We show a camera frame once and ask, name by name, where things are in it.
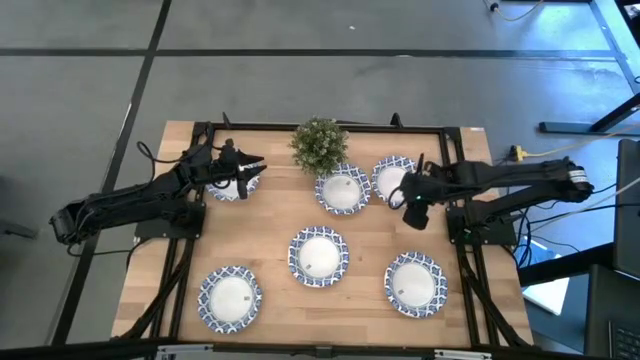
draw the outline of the potted plant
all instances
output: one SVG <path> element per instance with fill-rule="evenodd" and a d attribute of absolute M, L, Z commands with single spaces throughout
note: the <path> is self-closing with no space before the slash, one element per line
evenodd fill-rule
<path fill-rule="evenodd" d="M 347 138 L 335 119 L 312 118 L 293 133 L 289 147 L 302 171 L 315 176 L 329 175 L 347 160 Z"/>

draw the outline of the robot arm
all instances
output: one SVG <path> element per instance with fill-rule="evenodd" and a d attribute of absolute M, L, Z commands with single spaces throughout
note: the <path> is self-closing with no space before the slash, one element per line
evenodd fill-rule
<path fill-rule="evenodd" d="M 494 187 L 529 186 L 494 201 L 467 202 L 467 225 L 481 225 L 491 217 L 508 215 L 549 200 L 582 202 L 593 191 L 584 168 L 569 158 L 510 166 L 475 161 L 439 166 L 427 162 L 424 170 L 423 159 L 420 155 L 416 172 L 405 174 L 394 190 L 402 192 L 407 204 L 403 220 L 420 230 L 427 226 L 430 205 L 464 199 Z"/>
<path fill-rule="evenodd" d="M 233 145 L 228 139 L 216 160 L 211 144 L 192 146 L 171 170 L 146 184 L 71 202 L 49 220 L 57 240 L 66 245 L 80 243 L 101 229 L 157 218 L 186 225 L 191 220 L 186 195 L 205 184 L 225 188 L 235 181 L 240 198 L 246 199 L 247 181 L 266 165 L 254 166 L 264 158 L 244 154 Z"/>

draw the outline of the wooden table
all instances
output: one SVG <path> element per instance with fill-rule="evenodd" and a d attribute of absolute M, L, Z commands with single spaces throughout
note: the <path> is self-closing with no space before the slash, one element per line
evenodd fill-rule
<path fill-rule="evenodd" d="M 193 122 L 167 123 L 159 158 L 176 158 L 189 147 Z M 482 128 L 463 128 L 468 160 L 491 161 Z M 314 179 L 293 164 L 287 147 L 290 132 L 217 131 L 214 144 L 233 138 L 245 153 L 262 155 L 269 168 L 248 201 L 220 202 L 206 196 L 207 215 L 202 236 L 195 243 L 179 339 L 202 342 L 278 345 L 366 345 L 390 347 L 468 347 L 461 282 L 455 248 L 449 243 L 444 207 L 429 210 L 427 229 L 418 231 L 402 222 L 373 192 L 367 207 L 352 216 L 327 213 L 314 198 Z M 453 147 L 449 151 L 455 161 Z M 438 137 L 425 134 L 350 133 L 349 162 L 371 176 L 373 166 L 387 155 L 404 155 L 441 162 Z M 158 164 L 157 172 L 171 165 Z M 497 192 L 482 194 L 483 199 Z M 296 281 L 287 267 L 287 247 L 298 231 L 326 225 L 341 233 L 349 245 L 351 263 L 336 285 L 314 289 Z M 152 240 L 138 248 L 120 298 L 113 335 L 130 328 L 155 296 L 164 264 L 166 240 Z M 431 256 L 449 281 L 446 305 L 426 320 L 406 317 L 389 304 L 383 275 L 389 263 L 405 251 Z M 518 334 L 532 342 L 513 259 L 497 246 L 484 247 L 494 302 Z M 264 291 L 257 319 L 238 334 L 214 334 L 200 319 L 197 296 L 204 278 L 225 265 L 245 265 Z M 161 334 L 168 333 L 170 299 Z M 486 342 L 482 307 L 476 299 L 480 336 Z"/>

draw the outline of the blue patterned plate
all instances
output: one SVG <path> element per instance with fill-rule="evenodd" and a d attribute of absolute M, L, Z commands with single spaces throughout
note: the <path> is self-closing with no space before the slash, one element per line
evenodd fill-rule
<path fill-rule="evenodd" d="M 373 175 L 371 176 L 371 185 L 373 191 L 384 201 L 389 201 L 391 192 L 400 185 L 402 177 L 407 172 L 415 172 L 415 161 L 404 156 L 388 156 L 373 167 Z M 391 201 L 391 206 L 399 206 L 402 202 L 402 192 L 396 191 Z"/>
<path fill-rule="evenodd" d="M 258 315 L 262 290 L 244 266 L 225 266 L 202 282 L 198 314 L 209 329 L 231 334 L 247 327 Z"/>
<path fill-rule="evenodd" d="M 342 236 L 327 226 L 311 226 L 298 233 L 289 245 L 289 270 L 311 287 L 331 286 L 349 266 L 349 248 Z"/>
<path fill-rule="evenodd" d="M 433 259 L 412 251 L 398 255 L 389 265 L 384 274 L 384 291 L 396 310 L 423 319 L 447 302 L 448 284 Z"/>
<path fill-rule="evenodd" d="M 256 191 L 259 182 L 260 175 L 252 177 L 251 180 L 247 182 L 247 195 L 251 195 L 254 191 Z M 226 186 L 226 184 L 226 181 L 216 183 L 216 185 L 218 186 Z M 238 185 L 236 184 L 235 180 L 230 180 L 229 186 L 224 189 L 218 189 L 211 184 L 208 184 L 206 186 L 206 189 L 209 194 L 213 195 L 213 197 L 221 201 L 236 201 L 240 199 L 240 196 L 238 195 Z"/>
<path fill-rule="evenodd" d="M 331 175 L 316 179 L 316 200 L 336 215 L 357 213 L 367 205 L 370 196 L 367 174 L 350 164 L 340 164 Z"/>

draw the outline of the gray floor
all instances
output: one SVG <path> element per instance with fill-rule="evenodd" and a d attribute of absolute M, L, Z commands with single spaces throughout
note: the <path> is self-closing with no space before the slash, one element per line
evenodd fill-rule
<path fill-rule="evenodd" d="M 637 49 L 611 2 L 600 0 L 630 59 Z M 0 47 L 145 48 L 161 1 L 0 2 Z M 503 4 L 520 13 L 528 4 Z M 546 4 L 516 23 L 481 0 L 174 1 L 162 48 L 606 49 L 588 6 Z M 46 340 L 72 259 L 46 224 L 65 202 L 97 191 L 125 116 L 141 58 L 0 57 L 0 217 L 40 229 L 0 241 L 0 348 Z M 494 158 L 583 138 L 536 133 L 540 121 L 593 121 L 631 96 L 615 62 L 416 58 L 157 58 L 118 186 L 146 181 L 166 120 L 302 122 L 312 115 L 386 123 L 487 128 Z M 561 155 L 596 188 L 615 182 L 617 139 Z M 532 210 L 532 219 L 575 209 Z M 579 249 L 612 240 L 613 212 L 583 214 L 539 234 Z M 103 232 L 99 247 L 131 246 L 133 227 Z M 546 244 L 561 254 L 572 250 Z M 124 256 L 98 257 L 70 340 L 109 337 Z M 537 337 L 544 343 L 544 338 Z"/>

